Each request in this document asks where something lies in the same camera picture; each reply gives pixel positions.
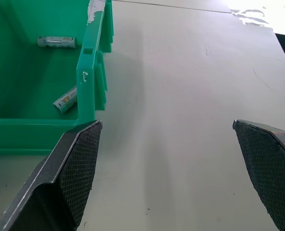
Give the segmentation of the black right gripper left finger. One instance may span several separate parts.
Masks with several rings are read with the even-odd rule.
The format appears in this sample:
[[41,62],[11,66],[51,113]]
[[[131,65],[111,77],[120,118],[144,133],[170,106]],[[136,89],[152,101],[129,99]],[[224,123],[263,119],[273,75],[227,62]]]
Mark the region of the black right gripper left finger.
[[0,231],[77,231],[96,171],[102,122],[62,134],[0,218]]

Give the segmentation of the white AA battery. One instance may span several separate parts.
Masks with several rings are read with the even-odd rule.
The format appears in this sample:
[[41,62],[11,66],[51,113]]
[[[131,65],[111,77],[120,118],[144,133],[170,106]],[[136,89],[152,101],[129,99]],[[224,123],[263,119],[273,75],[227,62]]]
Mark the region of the white AA battery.
[[74,104],[77,103],[77,86],[70,89],[67,93],[57,99],[53,106],[57,108],[61,114],[66,113]]
[[45,48],[71,48],[75,49],[76,38],[75,37],[49,37],[39,36],[37,37],[37,45]]

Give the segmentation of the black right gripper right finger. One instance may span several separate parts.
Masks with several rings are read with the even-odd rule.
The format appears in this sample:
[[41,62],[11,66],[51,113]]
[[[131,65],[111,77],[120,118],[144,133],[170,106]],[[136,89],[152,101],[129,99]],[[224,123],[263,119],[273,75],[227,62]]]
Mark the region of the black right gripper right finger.
[[248,175],[279,231],[285,231],[285,131],[265,124],[235,120]]

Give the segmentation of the green plastic bin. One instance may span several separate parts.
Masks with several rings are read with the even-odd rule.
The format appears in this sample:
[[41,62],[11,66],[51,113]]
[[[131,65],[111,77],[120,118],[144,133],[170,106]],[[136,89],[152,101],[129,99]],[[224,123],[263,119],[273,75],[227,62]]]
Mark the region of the green plastic bin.
[[[75,37],[75,49],[37,37]],[[60,136],[106,106],[112,0],[0,0],[0,155],[47,155]],[[53,103],[77,86],[66,113]]]

